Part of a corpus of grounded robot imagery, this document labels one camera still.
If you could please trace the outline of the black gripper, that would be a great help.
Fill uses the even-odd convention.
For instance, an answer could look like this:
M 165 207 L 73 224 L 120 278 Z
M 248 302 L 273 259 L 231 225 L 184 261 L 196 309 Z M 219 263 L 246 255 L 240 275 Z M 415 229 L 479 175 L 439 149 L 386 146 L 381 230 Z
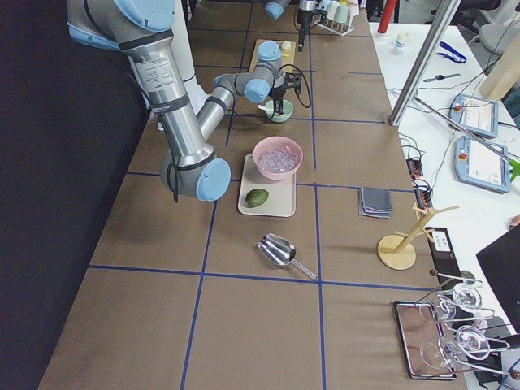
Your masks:
M 305 46 L 306 41 L 306 34 L 310 30 L 310 25 L 312 23 L 312 20 L 315 16 L 319 15 L 320 18 L 323 20 L 327 12 L 325 10 L 316 9 L 313 10 L 303 10 L 299 8 L 297 10 L 297 22 L 300 24 L 299 28 L 299 36 L 298 36 L 298 42 L 297 42 L 297 51 L 302 52 Z
M 284 114 L 284 95 L 288 89 L 293 89 L 297 96 L 301 94 L 301 82 L 300 72 L 285 72 L 275 80 L 275 86 L 271 88 L 273 117 L 281 117 Z

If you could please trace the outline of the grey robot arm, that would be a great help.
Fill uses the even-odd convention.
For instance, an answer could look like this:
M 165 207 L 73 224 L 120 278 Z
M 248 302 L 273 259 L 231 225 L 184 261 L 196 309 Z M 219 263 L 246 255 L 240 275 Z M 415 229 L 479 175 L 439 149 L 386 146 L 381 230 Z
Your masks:
M 169 150 L 161 168 L 175 195 L 213 202 L 227 191 L 229 164 L 207 140 L 238 97 L 253 103 L 272 98 L 281 112 L 295 76 L 284 70 L 280 47 L 265 41 L 252 71 L 223 74 L 206 95 L 197 84 L 184 17 L 178 1 L 69 1 L 67 25 L 80 44 L 126 54 L 136 82 L 158 116 Z
M 277 20 L 288 7 L 289 0 L 272 0 L 263 1 L 264 10 L 273 20 Z M 310 34 L 311 26 L 314 21 L 324 23 L 327 18 L 327 11 L 322 9 L 317 1 L 301 0 L 298 3 L 297 19 L 298 25 L 298 41 L 297 51 L 302 52 L 307 36 Z

